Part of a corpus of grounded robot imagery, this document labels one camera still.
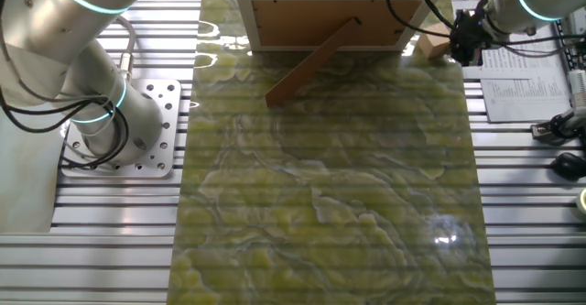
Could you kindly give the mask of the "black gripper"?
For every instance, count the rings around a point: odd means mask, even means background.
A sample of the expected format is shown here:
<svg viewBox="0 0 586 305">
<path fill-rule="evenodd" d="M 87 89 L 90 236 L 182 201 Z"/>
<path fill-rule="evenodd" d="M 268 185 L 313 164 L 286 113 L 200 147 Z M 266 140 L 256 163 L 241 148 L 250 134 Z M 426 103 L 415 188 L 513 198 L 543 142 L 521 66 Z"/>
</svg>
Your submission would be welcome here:
<svg viewBox="0 0 586 305">
<path fill-rule="evenodd" d="M 461 22 L 454 22 L 450 33 L 450 55 L 454 60 L 459 63 L 482 62 L 482 50 L 487 40 L 484 17 L 483 9 L 478 7 L 473 11 L 463 11 Z"/>
</svg>

